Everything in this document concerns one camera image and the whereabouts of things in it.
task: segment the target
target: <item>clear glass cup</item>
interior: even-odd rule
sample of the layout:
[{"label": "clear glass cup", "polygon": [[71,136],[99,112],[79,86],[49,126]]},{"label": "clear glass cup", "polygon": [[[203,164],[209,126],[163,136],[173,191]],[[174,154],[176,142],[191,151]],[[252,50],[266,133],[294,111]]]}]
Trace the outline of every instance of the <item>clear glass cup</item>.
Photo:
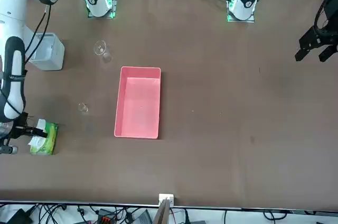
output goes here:
[{"label": "clear glass cup", "polygon": [[105,41],[96,42],[96,44],[94,45],[94,53],[97,56],[102,56],[102,60],[104,63],[108,63],[112,60],[111,54]]},{"label": "clear glass cup", "polygon": [[84,104],[83,102],[79,103],[79,112],[83,113],[83,114],[86,114],[88,113],[88,107],[86,104]]}]

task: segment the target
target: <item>brown table surface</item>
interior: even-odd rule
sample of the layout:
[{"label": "brown table surface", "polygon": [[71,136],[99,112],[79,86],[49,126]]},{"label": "brown table surface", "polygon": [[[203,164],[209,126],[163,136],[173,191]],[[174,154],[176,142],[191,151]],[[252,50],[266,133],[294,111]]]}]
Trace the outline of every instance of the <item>brown table surface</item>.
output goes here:
[{"label": "brown table surface", "polygon": [[[61,71],[28,65],[26,110],[60,123],[54,156],[29,138],[0,156],[0,197],[338,210],[338,57],[296,62],[322,0],[260,0],[256,23],[227,23],[218,0],[118,0],[114,20],[59,0],[49,31]],[[34,29],[44,6],[29,2]],[[114,56],[92,52],[106,40]],[[120,68],[162,70],[159,140],[114,137]],[[78,111],[88,104],[89,115]]]}]

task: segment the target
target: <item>white plastic container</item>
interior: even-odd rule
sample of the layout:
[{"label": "white plastic container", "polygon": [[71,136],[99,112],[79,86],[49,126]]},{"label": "white plastic container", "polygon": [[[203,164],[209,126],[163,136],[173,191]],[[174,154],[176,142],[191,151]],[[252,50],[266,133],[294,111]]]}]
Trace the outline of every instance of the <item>white plastic container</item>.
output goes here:
[{"label": "white plastic container", "polygon": [[54,33],[46,33],[29,62],[43,71],[57,71],[62,69],[63,57],[64,46],[61,41]]}]

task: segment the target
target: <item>mounting plate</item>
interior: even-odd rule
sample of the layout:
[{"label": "mounting plate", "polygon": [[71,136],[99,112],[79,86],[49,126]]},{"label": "mounting plate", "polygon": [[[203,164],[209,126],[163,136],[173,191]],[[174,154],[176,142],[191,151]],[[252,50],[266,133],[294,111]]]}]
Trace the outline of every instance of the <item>mounting plate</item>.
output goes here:
[{"label": "mounting plate", "polygon": [[166,199],[169,199],[170,207],[174,207],[174,194],[159,194],[158,205],[160,205],[162,201]]}]

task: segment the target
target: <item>transparent cup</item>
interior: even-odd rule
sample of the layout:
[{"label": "transparent cup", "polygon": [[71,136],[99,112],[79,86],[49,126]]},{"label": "transparent cup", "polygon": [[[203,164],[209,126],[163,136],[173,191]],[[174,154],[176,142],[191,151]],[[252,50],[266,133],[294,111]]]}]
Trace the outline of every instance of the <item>transparent cup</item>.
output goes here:
[{"label": "transparent cup", "polygon": [[102,56],[102,60],[104,63],[109,63],[112,60],[111,54],[105,41],[96,42],[96,44],[94,45],[94,53],[97,56]]},{"label": "transparent cup", "polygon": [[81,112],[82,114],[88,113],[88,107],[83,102],[79,103],[78,109],[79,109],[79,112]]}]

